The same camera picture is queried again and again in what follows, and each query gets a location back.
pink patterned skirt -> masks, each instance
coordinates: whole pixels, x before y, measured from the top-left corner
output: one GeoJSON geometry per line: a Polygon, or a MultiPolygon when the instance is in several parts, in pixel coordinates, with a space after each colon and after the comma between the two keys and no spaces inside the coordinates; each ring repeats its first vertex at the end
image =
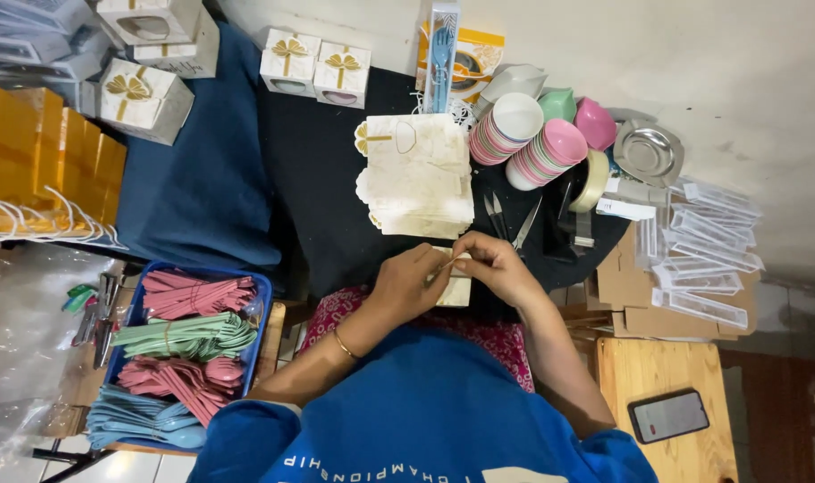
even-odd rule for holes
{"type": "MultiPolygon", "coordinates": [[[[324,335],[333,331],[348,315],[353,314],[369,296],[366,286],[342,289],[321,300],[315,314],[309,319],[306,338],[300,352],[313,346],[324,335]]],[[[454,314],[454,310],[431,310],[409,323],[412,326],[436,327],[461,335],[464,339],[482,347],[500,361],[518,381],[523,390],[534,393],[532,374],[529,371],[527,352],[524,349],[523,328],[520,324],[496,322],[479,325],[468,316],[454,314]]]]}

blue fork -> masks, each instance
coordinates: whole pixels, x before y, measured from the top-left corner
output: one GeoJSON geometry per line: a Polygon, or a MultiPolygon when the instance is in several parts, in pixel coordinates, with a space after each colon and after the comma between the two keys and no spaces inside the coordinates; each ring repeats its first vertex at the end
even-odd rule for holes
{"type": "Polygon", "coordinates": [[[449,40],[450,35],[446,27],[440,27],[434,32],[434,47],[432,53],[434,59],[434,104],[431,106],[435,114],[446,112],[446,102],[448,100],[448,90],[446,89],[446,75],[449,61],[449,40]]]}

pink bowl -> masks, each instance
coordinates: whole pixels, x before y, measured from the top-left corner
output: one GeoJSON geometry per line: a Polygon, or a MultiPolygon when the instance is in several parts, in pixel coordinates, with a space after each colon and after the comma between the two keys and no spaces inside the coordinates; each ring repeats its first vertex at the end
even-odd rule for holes
{"type": "Polygon", "coordinates": [[[544,137],[549,154],[563,164],[576,164],[582,161],[589,151],[586,138],[565,119],[547,121],[544,137]]]}
{"type": "Polygon", "coordinates": [[[584,97],[577,103],[574,125],[583,133],[590,148],[603,151],[616,140],[616,122],[597,102],[584,97]]]}

black tablecloth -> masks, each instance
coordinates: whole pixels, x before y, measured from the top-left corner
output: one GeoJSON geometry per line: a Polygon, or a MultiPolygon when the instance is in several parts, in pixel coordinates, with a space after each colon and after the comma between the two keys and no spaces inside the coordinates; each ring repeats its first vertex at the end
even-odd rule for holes
{"type": "MultiPolygon", "coordinates": [[[[366,158],[354,147],[353,132],[366,116],[410,114],[416,106],[415,79],[371,69],[365,109],[332,106],[312,98],[267,91],[259,83],[259,129],[265,169],[273,178],[296,226],[309,265],[310,291],[323,297],[338,289],[374,280],[380,263],[421,242],[451,247],[451,240],[413,236],[383,236],[369,221],[369,208],[355,192],[366,158]]],[[[509,233],[520,224],[540,196],[540,190],[520,192],[505,179],[503,165],[474,167],[472,229],[493,234],[482,201],[496,191],[509,233]]],[[[540,214],[524,244],[527,265],[551,291],[579,283],[598,266],[625,233],[628,222],[613,216],[593,216],[595,248],[567,265],[542,255],[544,217],[540,214]]],[[[487,289],[473,284],[471,307],[481,306],[487,289]]]]}

blue t-shirt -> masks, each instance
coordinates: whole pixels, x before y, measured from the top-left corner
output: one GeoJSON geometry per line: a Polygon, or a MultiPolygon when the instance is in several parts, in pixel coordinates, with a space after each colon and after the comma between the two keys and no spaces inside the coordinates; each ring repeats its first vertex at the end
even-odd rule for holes
{"type": "Polygon", "coordinates": [[[656,482],[628,434],[581,441],[472,342],[401,327],[334,388],[295,407],[237,401],[214,416],[192,483],[656,482]]]}

